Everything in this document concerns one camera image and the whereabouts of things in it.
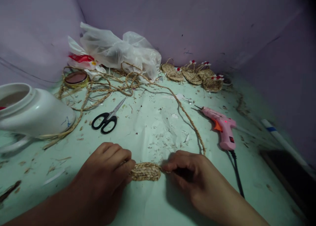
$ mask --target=hand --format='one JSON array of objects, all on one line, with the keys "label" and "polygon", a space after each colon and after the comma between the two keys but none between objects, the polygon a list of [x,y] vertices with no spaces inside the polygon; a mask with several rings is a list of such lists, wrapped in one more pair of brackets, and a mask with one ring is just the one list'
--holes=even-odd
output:
[{"label": "hand", "polygon": [[267,225],[204,155],[178,150],[162,168],[199,212],[219,224]]},{"label": "hand", "polygon": [[118,144],[102,143],[83,164],[66,191],[81,199],[89,225],[110,224],[118,211],[123,190],[132,181],[132,153]]},{"label": "hand", "polygon": [[68,187],[8,222],[15,225],[106,225],[118,211],[123,190],[132,181],[131,152],[102,143]]}]

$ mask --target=purple wall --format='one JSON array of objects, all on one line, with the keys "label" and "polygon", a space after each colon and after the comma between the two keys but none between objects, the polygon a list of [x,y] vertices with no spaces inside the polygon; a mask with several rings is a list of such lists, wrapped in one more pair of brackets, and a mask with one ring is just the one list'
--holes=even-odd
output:
[{"label": "purple wall", "polygon": [[264,95],[299,152],[316,167],[316,23],[312,18],[308,9],[302,11],[241,72]]},{"label": "purple wall", "polygon": [[88,24],[143,35],[176,65],[239,68],[287,25],[305,0],[78,0]]},{"label": "purple wall", "polygon": [[84,21],[76,0],[0,0],[0,85],[25,82],[47,88],[67,64],[70,35],[78,40]]}]

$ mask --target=scissors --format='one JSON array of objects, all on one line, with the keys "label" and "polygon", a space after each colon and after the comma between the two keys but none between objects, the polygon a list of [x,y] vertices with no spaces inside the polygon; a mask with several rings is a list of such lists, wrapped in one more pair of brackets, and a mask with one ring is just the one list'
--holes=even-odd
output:
[{"label": "scissors", "polygon": [[[97,116],[93,121],[92,121],[92,124],[91,124],[91,127],[94,129],[94,130],[98,130],[101,128],[101,133],[102,134],[109,134],[111,131],[113,131],[113,129],[115,128],[116,126],[116,122],[118,121],[118,118],[116,117],[115,113],[117,112],[117,110],[120,108],[120,106],[122,106],[122,104],[124,103],[126,98],[124,98],[116,107],[115,109],[110,112],[110,113],[101,113],[99,116]],[[95,126],[94,123],[95,121],[97,121],[100,117],[103,117],[103,120],[102,122],[98,125],[98,126]],[[104,131],[104,128],[110,123],[110,122],[114,122],[114,126],[112,127],[111,130],[109,131]]]}]

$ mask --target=scissor blade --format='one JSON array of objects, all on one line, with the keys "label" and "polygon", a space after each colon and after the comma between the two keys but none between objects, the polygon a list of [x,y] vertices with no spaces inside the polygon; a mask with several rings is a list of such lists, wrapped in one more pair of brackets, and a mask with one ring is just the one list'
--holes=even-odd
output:
[{"label": "scissor blade", "polygon": [[116,111],[122,106],[122,104],[124,103],[124,101],[126,100],[126,98],[124,98],[113,110],[114,113],[116,113]]}]

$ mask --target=plastic bag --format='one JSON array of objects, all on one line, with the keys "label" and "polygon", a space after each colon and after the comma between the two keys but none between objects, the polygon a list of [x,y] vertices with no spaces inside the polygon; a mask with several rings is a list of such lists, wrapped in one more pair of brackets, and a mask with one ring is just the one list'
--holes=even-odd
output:
[{"label": "plastic bag", "polygon": [[138,72],[151,80],[157,78],[161,55],[144,37],[126,32],[121,40],[110,30],[97,29],[82,22],[80,27],[85,31],[80,39],[83,49],[106,67],[121,70],[121,63],[128,62],[141,71],[123,63],[125,72]]}]

